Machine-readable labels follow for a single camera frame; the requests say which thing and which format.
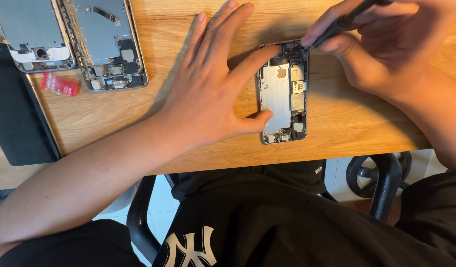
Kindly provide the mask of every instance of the forearm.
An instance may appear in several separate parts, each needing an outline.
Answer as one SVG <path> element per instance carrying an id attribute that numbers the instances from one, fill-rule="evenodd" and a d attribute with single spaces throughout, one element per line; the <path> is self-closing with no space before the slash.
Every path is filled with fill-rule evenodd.
<path id="1" fill-rule="evenodd" d="M 421 129 L 439 161 L 456 170 L 456 79 L 430 66 L 419 86 L 387 100 Z"/>
<path id="2" fill-rule="evenodd" d="M 152 117 L 25 181 L 0 207 L 0 246 L 89 222 L 145 174 L 188 150 L 162 123 Z"/>

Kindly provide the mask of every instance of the screwdriver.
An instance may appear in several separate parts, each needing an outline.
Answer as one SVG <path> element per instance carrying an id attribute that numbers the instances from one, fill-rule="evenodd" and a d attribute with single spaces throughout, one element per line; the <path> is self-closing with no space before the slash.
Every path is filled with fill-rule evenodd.
<path id="1" fill-rule="evenodd" d="M 363 12 L 367 11 L 373 5 L 379 6 L 387 6 L 390 5 L 392 2 L 389 0 L 364 0 L 361 2 L 355 9 L 351 10 L 350 13 L 347 15 L 343 15 L 336 19 L 330 26 L 322 33 L 317 40 L 312 44 L 312 46 L 308 49 L 308 51 L 319 47 L 325 40 L 336 36 L 340 33 L 343 33 L 353 22 L 356 16 L 362 14 Z"/>

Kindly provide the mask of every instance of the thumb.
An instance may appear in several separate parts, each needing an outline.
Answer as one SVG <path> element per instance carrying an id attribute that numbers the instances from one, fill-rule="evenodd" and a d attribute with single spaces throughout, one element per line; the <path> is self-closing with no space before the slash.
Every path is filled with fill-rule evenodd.
<path id="1" fill-rule="evenodd" d="M 320 49 L 337 57 L 351 85 L 362 90 L 373 89 L 388 76 L 385 65 L 373 58 L 350 34 L 340 34 L 326 40 Z"/>
<path id="2" fill-rule="evenodd" d="M 259 133 L 266 127 L 267 121 L 272 117 L 270 110 L 261 111 L 254 119 L 240 119 L 239 134 Z"/>

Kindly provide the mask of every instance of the person's left hand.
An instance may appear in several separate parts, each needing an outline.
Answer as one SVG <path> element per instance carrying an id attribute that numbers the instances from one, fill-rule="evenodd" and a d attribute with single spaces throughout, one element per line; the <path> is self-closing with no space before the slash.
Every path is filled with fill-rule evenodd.
<path id="1" fill-rule="evenodd" d="M 177 131 L 190 148 L 258 133 L 272 116 L 272 111 L 266 110 L 254 119 L 240 119 L 233 112 L 244 85 L 281 52 L 280 46 L 269 45 L 251 53 L 233 71 L 228 69 L 233 38 L 253 10 L 250 2 L 238 7 L 237 1 L 231 0 L 206 33 L 207 16 L 198 15 L 167 101 L 155 115 L 166 124 L 170 122 L 171 129 L 162 131 Z"/>

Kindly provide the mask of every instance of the open phone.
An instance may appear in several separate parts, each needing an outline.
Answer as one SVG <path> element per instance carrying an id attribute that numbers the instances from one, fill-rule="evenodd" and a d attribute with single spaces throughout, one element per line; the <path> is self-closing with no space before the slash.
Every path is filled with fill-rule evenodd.
<path id="1" fill-rule="evenodd" d="M 94 92 L 147 85 L 130 0 L 58 0 L 86 84 Z"/>
<path id="2" fill-rule="evenodd" d="M 282 53 L 270 59 L 256 74 L 260 110 L 274 115 L 261 132 L 265 144 L 302 140 L 307 136 L 308 50 L 300 40 L 280 45 Z"/>
<path id="3" fill-rule="evenodd" d="M 29 74 L 0 43 L 0 147 L 12 166 L 55 162 L 62 155 Z"/>
<path id="4" fill-rule="evenodd" d="M 77 66 L 56 0 L 0 0 L 0 27 L 21 71 L 48 72 Z"/>

